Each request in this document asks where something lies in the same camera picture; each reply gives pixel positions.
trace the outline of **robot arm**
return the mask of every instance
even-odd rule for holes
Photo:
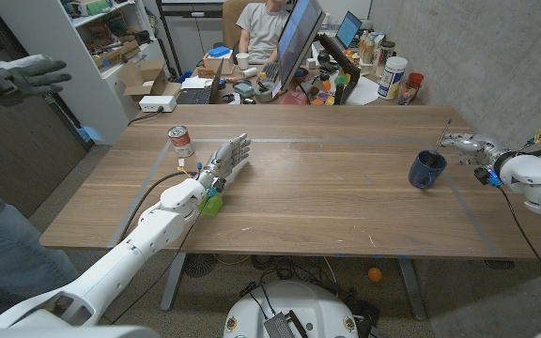
[[[501,183],[513,192],[525,195],[525,207],[541,214],[541,158],[519,154],[485,135],[453,133],[440,140],[440,146],[451,146],[470,155],[475,176],[483,184],[499,187]]]
[[[0,329],[96,325],[146,261],[179,238],[186,224],[194,222],[196,208],[209,192],[224,187],[233,168],[247,158],[250,143],[242,134],[222,145],[196,179],[187,178],[165,190],[160,202],[141,214],[137,227],[78,279],[10,308],[0,315]],[[61,300],[70,306],[60,317],[43,310]]]

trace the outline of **person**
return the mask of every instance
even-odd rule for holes
[[[248,4],[237,20],[241,27],[240,53],[248,53],[252,64],[278,59],[277,42],[289,13],[281,9],[285,0],[268,0],[265,4]]]
[[[54,93],[54,84],[70,79],[67,73],[52,73],[66,66],[41,55],[0,63],[18,87],[16,95],[0,97],[0,105],[17,104],[24,97]],[[79,273],[62,251],[45,249],[41,233],[18,211],[0,198],[0,314],[16,303],[68,284]]]

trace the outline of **desk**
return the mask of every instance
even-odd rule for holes
[[[260,71],[264,68],[264,65],[250,65],[251,67],[256,67],[258,69],[258,75],[260,74]],[[308,70],[308,79],[311,80],[313,79],[315,76],[317,76],[319,74],[319,70],[318,68],[316,69],[310,69]],[[193,73],[193,76],[196,76],[197,75],[197,70]],[[233,68],[233,73],[231,73],[231,75],[222,75],[222,77],[236,77],[238,79],[242,79],[243,78],[243,71],[240,70],[240,68],[236,65],[234,68]],[[375,74],[371,73],[371,74],[368,74],[365,76],[367,79],[371,80],[371,81],[374,81],[376,82],[377,81],[377,78],[375,77]],[[249,77],[248,80],[250,80],[252,82],[252,85],[255,85],[255,79],[257,78],[257,75],[256,76],[252,76],[252,77]],[[296,85],[293,83],[293,81],[289,84],[289,86],[287,87],[288,90],[296,90]],[[223,95],[225,94],[228,94],[228,93],[233,93],[234,90],[233,90],[233,84],[226,84],[226,87],[224,89],[221,89],[219,90],[219,93],[218,93],[218,96],[216,98],[216,103],[217,104],[222,104],[223,103]],[[279,97],[277,97],[276,99],[270,101],[270,102],[260,102],[258,100],[256,100],[256,102],[258,104],[280,104],[281,101],[283,100],[283,98],[285,97],[285,93],[280,95]],[[372,102],[370,102],[369,104],[367,104],[367,106],[394,106],[394,105],[397,105],[397,99],[393,99],[393,100],[383,100],[383,99],[377,99],[377,100],[374,100]]]
[[[453,149],[441,151],[450,165],[432,189],[408,183],[416,154],[436,142],[449,118],[451,132],[472,132],[448,107],[180,105],[131,125],[41,243],[115,245],[131,205],[176,171],[167,132],[184,125],[195,149],[188,170],[229,138],[247,132],[254,141],[228,181],[223,209],[200,218],[184,252],[534,259],[501,193],[482,186],[474,167],[456,165]],[[182,179],[154,189],[137,215]],[[523,206],[521,195],[510,198],[541,254],[541,216]]]

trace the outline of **power strip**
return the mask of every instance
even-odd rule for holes
[[[139,101],[139,106],[144,113],[158,112],[160,107],[162,111],[169,113],[177,106],[174,96],[144,96]]]

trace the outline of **orange ball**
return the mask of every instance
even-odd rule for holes
[[[377,268],[371,268],[368,270],[368,279],[373,282],[378,282],[381,280],[381,270]]]

